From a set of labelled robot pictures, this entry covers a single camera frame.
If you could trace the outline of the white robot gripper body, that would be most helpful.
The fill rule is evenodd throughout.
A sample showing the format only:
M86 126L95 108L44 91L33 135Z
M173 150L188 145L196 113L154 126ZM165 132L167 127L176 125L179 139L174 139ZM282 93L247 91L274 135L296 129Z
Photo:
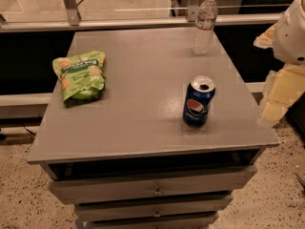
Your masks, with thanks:
M305 64L304 0L294 0L274 29L274 57L284 63Z

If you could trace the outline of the small yellow gripper finger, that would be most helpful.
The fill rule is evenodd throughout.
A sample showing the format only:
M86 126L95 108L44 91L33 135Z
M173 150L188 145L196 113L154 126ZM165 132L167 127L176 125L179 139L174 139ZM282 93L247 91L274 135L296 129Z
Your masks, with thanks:
M261 33L254 41L254 46L260 49L268 49L274 46L275 24Z

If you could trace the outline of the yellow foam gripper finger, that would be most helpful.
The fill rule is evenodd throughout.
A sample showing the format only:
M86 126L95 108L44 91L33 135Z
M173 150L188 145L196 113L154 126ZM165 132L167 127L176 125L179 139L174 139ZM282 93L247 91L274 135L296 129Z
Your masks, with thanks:
M305 93L305 66L285 64L278 72L270 71L259 103L257 123L273 127Z

